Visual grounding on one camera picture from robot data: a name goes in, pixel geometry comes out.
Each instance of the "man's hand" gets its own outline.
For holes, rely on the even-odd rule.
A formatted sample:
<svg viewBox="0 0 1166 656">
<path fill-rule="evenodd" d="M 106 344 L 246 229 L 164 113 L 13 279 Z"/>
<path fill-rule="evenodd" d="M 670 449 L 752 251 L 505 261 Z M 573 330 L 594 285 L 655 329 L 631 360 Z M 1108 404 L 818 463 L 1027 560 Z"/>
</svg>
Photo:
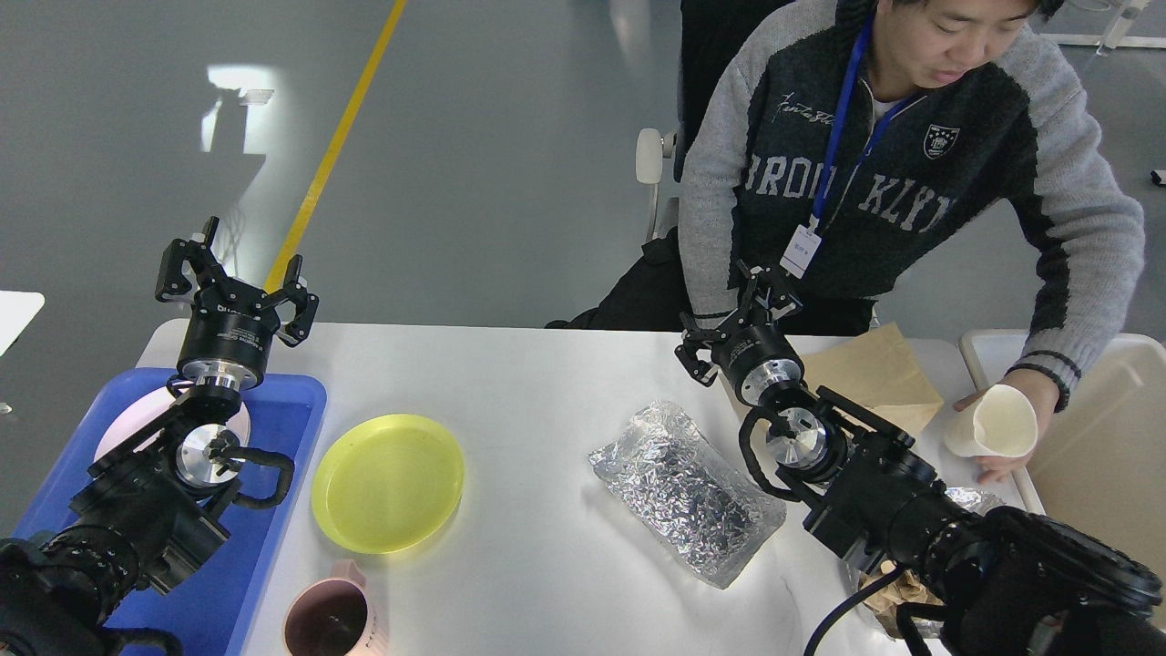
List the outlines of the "man's hand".
<svg viewBox="0 0 1166 656">
<path fill-rule="evenodd" d="M 1056 383 L 1048 376 L 1033 369 L 1013 369 L 1000 380 L 1000 385 L 1020 390 L 1020 394 L 1032 404 L 1032 409 L 1037 412 L 1037 440 L 1039 442 L 1045 435 L 1048 423 L 1053 419 L 1053 410 L 1056 409 L 1056 402 L 1061 398 L 1061 390 L 1056 387 Z M 955 402 L 951 408 L 956 412 L 962 412 L 963 409 L 971 405 L 983 395 L 984 393 L 976 393 L 967 396 Z M 1030 458 L 1032 458 L 1032 452 L 1020 458 L 978 456 L 976 457 L 976 463 L 984 470 L 984 473 L 979 475 L 976 482 L 982 486 L 999 484 L 1007 479 L 1013 470 L 1024 467 Z"/>
</svg>

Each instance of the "name badge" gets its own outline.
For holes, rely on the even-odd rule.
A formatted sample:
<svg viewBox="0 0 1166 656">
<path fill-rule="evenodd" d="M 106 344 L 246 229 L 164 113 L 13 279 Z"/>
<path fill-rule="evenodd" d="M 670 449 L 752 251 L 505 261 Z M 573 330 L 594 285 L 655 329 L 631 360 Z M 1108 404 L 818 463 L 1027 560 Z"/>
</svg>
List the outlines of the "name badge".
<svg viewBox="0 0 1166 656">
<path fill-rule="evenodd" d="M 781 255 L 781 268 L 785 268 L 791 275 L 801 280 L 801 276 L 806 275 L 809 261 L 814 259 L 814 253 L 817 252 L 817 246 L 821 242 L 822 238 L 810 231 L 809 227 L 799 225 L 798 230 L 794 231 L 793 238 L 789 239 L 789 245 L 786 246 L 785 254 Z"/>
</svg>

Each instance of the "brown paper bag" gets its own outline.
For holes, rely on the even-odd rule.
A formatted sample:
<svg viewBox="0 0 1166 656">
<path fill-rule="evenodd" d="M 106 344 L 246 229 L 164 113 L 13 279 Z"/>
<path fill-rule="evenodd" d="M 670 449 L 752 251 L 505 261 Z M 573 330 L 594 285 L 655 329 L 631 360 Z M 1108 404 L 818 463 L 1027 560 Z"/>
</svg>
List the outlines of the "brown paper bag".
<svg viewBox="0 0 1166 656">
<path fill-rule="evenodd" d="M 943 407 L 943 397 L 919 369 L 899 326 L 888 323 L 843 345 L 803 355 L 806 385 L 838 393 L 919 436 Z"/>
</svg>

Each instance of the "gray floor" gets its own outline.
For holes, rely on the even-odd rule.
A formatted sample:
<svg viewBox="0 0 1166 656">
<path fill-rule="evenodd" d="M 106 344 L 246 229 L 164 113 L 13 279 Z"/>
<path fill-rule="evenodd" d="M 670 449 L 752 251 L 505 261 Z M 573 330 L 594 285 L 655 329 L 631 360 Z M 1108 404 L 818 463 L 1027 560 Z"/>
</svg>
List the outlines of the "gray floor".
<svg viewBox="0 0 1166 656">
<path fill-rule="evenodd" d="M 595 304 L 639 253 L 635 134 L 675 125 L 677 5 L 410 2 L 300 248 L 317 319 L 536 326 Z M 0 416 L 0 535 L 101 386 L 178 315 L 153 299 L 170 239 L 217 213 L 217 252 L 262 283 L 391 6 L 0 5 L 0 288 L 47 297 L 0 359 L 15 409 Z M 1067 7 L 1047 29 L 1104 23 Z M 1166 35 L 1166 5 L 1143 33 Z M 1066 52 L 1084 65 L 1087 49 Z M 1164 63 L 1118 51 L 1083 75 L 1104 153 L 1146 209 L 1126 330 L 1158 340 L 1166 190 L 1149 171 L 1166 168 Z M 238 86 L 275 94 L 245 108 Z M 918 338 L 1021 327 L 1032 261 L 997 207 L 879 312 Z"/>
</svg>

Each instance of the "blue lanyard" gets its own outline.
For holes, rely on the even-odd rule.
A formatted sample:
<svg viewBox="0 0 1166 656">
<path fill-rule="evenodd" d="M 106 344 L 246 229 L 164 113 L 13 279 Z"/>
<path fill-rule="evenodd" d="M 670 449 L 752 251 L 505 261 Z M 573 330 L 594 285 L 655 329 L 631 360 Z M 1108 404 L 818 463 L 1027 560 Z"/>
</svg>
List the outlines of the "blue lanyard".
<svg viewBox="0 0 1166 656">
<path fill-rule="evenodd" d="M 855 47 L 850 50 L 850 63 L 847 64 L 847 77 L 842 82 L 842 92 L 838 94 L 838 106 L 834 111 L 834 126 L 830 128 L 830 141 L 826 147 L 826 162 L 822 164 L 822 174 L 826 179 L 817 185 L 817 192 L 814 195 L 814 209 L 813 216 L 810 216 L 810 231 L 817 230 L 819 219 L 826 211 L 826 195 L 829 191 L 827 186 L 834 181 L 834 176 L 830 175 L 830 170 L 834 168 L 834 155 L 838 150 L 838 142 L 842 141 L 842 127 L 847 121 L 847 111 L 850 108 L 850 94 L 855 90 L 855 78 L 858 77 L 858 66 L 862 64 L 863 55 L 866 54 L 866 47 L 870 44 L 871 31 L 874 24 L 874 14 L 872 13 L 869 19 L 866 19 L 866 24 L 863 26 L 862 33 L 858 34 L 858 38 L 855 41 Z M 871 132 L 871 137 L 866 142 L 866 148 L 863 149 L 862 155 L 858 156 L 858 161 L 855 162 L 855 169 L 862 165 L 863 161 L 871 150 L 874 149 L 874 143 L 878 142 L 879 137 L 883 136 L 883 132 L 886 131 L 886 125 L 891 122 L 900 111 L 902 111 L 907 105 L 909 105 L 915 99 L 915 96 L 911 96 L 894 107 L 887 113 L 883 114 L 883 118 L 874 125 L 874 129 Z"/>
</svg>

